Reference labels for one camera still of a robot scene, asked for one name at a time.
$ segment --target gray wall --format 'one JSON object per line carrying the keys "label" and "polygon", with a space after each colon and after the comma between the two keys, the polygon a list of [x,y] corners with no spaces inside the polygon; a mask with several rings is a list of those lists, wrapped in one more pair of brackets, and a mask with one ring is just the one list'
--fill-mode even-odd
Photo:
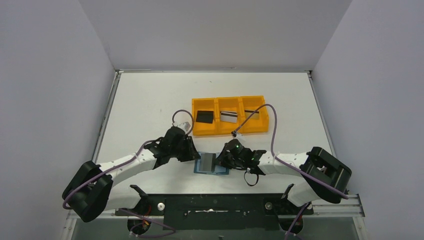
{"label": "gray wall", "polygon": [[312,77],[375,239],[423,239],[424,1],[353,0]]}
{"label": "gray wall", "polygon": [[57,240],[114,69],[77,0],[0,2],[0,236]]}
{"label": "gray wall", "polygon": [[116,69],[312,70],[352,0],[80,0]]}

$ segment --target orange tray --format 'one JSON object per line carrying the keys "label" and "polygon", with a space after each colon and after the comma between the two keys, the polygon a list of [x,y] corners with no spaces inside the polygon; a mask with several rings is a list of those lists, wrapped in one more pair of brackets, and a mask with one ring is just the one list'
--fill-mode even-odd
{"label": "orange tray", "polygon": [[[230,134],[249,116],[245,110],[256,110],[265,104],[264,96],[233,96],[216,98],[193,98],[194,136]],[[196,122],[198,111],[213,111],[213,123]],[[220,120],[221,111],[237,112],[237,123]],[[270,118],[266,107],[259,110],[259,119],[250,118],[240,133],[266,133]]]}

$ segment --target bolt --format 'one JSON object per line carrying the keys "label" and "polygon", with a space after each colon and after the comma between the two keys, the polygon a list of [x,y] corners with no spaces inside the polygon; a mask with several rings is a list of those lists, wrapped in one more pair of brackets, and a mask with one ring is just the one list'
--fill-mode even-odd
{"label": "bolt", "polygon": [[273,209],[273,204],[272,204],[272,203],[270,203],[270,202],[265,203],[265,209],[266,209],[266,210],[271,210],[271,209]]}
{"label": "bolt", "polygon": [[163,204],[162,202],[159,202],[157,204],[157,210],[163,211],[164,209],[165,209],[165,204]]}

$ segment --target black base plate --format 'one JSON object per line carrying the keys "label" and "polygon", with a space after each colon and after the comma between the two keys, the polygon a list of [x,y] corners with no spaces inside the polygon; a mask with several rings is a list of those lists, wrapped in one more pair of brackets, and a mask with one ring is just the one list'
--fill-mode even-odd
{"label": "black base plate", "polygon": [[[151,216],[164,216],[163,223],[177,230],[236,230],[263,228],[279,230],[278,215],[296,215],[300,207],[281,200],[282,193],[269,194],[152,194],[148,196]],[[271,202],[274,210],[266,210]],[[158,203],[165,209],[159,211]],[[142,209],[132,211],[143,214]],[[313,214],[306,210],[304,215]]]}

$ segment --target wire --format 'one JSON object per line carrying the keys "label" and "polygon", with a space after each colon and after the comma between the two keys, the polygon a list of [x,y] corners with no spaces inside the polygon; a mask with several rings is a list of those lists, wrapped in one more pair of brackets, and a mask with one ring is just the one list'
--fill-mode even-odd
{"label": "wire", "polygon": [[300,218],[300,216],[302,215],[302,213],[305,211],[305,209],[309,206],[309,204],[311,204],[310,202],[305,203],[302,208],[300,209],[299,213],[297,214],[297,216],[294,218],[293,222],[291,223],[290,227],[288,228],[288,230],[285,232],[285,237],[284,240],[287,240],[287,238],[289,237],[289,234],[291,233],[290,231],[292,230],[293,226],[295,225],[295,223],[298,221],[298,219]]}
{"label": "wire", "polygon": [[275,140],[275,138],[276,138],[276,132],[277,132],[277,112],[276,112],[276,109],[271,105],[271,104],[269,104],[269,103],[265,103],[265,104],[263,104],[263,105],[261,105],[261,106],[259,106],[254,112],[252,112],[247,118],[246,118],[246,120],[244,120],[244,122],[243,123],[241,123],[240,124],[240,126],[238,126],[235,130],[234,130],[234,132],[238,132],[242,127],[243,127],[243,125],[253,116],[253,114],[255,114],[255,113],[257,113],[258,112],[258,110],[259,109],[261,109],[261,108],[263,108],[263,107],[265,107],[265,106],[268,106],[268,107],[270,107],[271,109],[272,109],[272,111],[273,111],[273,113],[274,113],[274,117],[275,117],[275,121],[274,121],[274,130],[273,130],[273,132],[272,132],[272,138],[271,138],[271,153],[272,153],[272,155],[273,156],[275,156],[275,159],[277,160],[277,161],[279,161],[281,164],[283,164],[283,165],[285,165],[285,166],[287,166],[287,167],[289,167],[289,168],[291,168],[291,169],[293,169],[293,170],[295,170],[296,172],[298,172],[299,174],[301,174],[302,176],[304,176],[304,177],[306,177],[306,178],[308,178],[308,179],[310,179],[310,180],[312,180],[312,181],[314,181],[314,182],[316,182],[316,183],[318,183],[318,184],[320,184],[320,185],[322,185],[322,186],[324,186],[326,189],[328,189],[328,190],[330,190],[331,192],[333,192],[333,193],[335,193],[335,194],[338,194],[338,195],[340,195],[342,198],[344,198],[344,199],[349,199],[349,197],[346,195],[346,194],[344,194],[343,192],[341,192],[341,191],[339,191],[338,189],[336,189],[336,188],[334,188],[334,187],[332,187],[332,186],[330,186],[330,185],[328,185],[327,183],[325,183],[325,182],[323,182],[323,181],[321,181],[321,180],[319,180],[319,179],[316,179],[315,177],[313,177],[313,176],[311,176],[311,175],[309,175],[309,174],[307,174],[306,172],[303,172],[302,170],[300,170],[300,169],[298,169],[298,168],[296,168],[296,167],[294,167],[294,166],[292,166],[292,165],[290,165],[290,164],[288,164],[288,163],[286,163],[286,162],[284,162],[283,160],[281,160],[281,159],[279,159],[277,156],[276,156],[276,154],[274,153],[274,140]]}
{"label": "wire", "polygon": [[189,111],[184,110],[184,109],[180,109],[180,110],[177,110],[176,112],[173,113],[173,115],[172,115],[172,123],[175,123],[174,117],[179,112],[184,112],[184,113],[187,113],[188,115],[190,115],[190,118],[191,118],[191,128],[190,128],[190,131],[187,132],[187,135],[189,135],[193,131],[193,127],[195,126],[195,119],[193,118],[193,115]]}
{"label": "wire", "polygon": [[254,184],[250,184],[250,183],[248,183],[248,181],[246,180],[246,174],[248,173],[248,171],[245,171],[244,172],[244,175],[243,175],[243,178],[244,178],[244,181],[247,183],[247,185],[249,186],[249,187],[253,187],[253,186],[255,186],[256,184],[258,184],[258,182],[259,182],[259,174],[256,174],[256,182],[254,183]]}
{"label": "wire", "polygon": [[[146,212],[146,214],[144,214],[144,216],[148,216],[149,214],[150,214],[150,212],[152,211],[152,205],[149,205],[148,206],[148,210],[147,210],[147,212]],[[145,223],[147,223],[147,225],[149,225],[149,222],[148,221],[146,221],[146,220],[143,220],[143,225],[145,224]]]}
{"label": "wire", "polygon": [[[156,221],[156,220],[153,220],[153,219],[151,219],[151,218],[148,218],[148,217],[145,217],[145,216],[142,216],[142,215],[138,215],[138,214],[136,214],[136,213],[134,213],[134,212],[132,212],[132,211],[130,211],[130,210],[128,210],[128,209],[125,209],[125,208],[120,208],[119,210],[121,210],[122,212],[124,212],[124,213],[126,213],[126,214],[129,214],[129,215],[132,215],[132,216],[134,216],[134,217],[137,217],[137,218],[140,218],[140,219],[146,220],[146,221],[148,221],[148,222],[151,222],[151,223],[157,224],[157,225],[159,225],[159,226],[162,226],[162,227],[167,228],[167,229],[169,229],[169,230],[171,230],[171,231],[172,231],[172,232],[167,232],[167,233],[164,233],[164,234],[158,234],[158,235],[147,235],[147,236],[144,236],[144,235],[136,235],[136,234],[132,233],[134,236],[136,236],[136,237],[138,237],[138,238],[141,238],[141,239],[155,239],[155,238],[165,237],[165,236],[168,236],[168,235],[171,235],[171,234],[174,234],[174,233],[176,233],[176,232],[177,232],[177,230],[176,230],[175,228],[173,228],[173,227],[171,227],[171,226],[168,226],[168,225],[165,225],[165,224],[161,223],[160,221]],[[130,232],[133,232],[133,229],[135,229],[136,227],[138,227],[138,226],[140,226],[140,225],[142,225],[142,224],[143,224],[143,223],[139,223],[139,224],[137,224],[137,225],[134,225],[133,227],[131,227],[131,229],[130,229],[129,231],[130,231]]]}

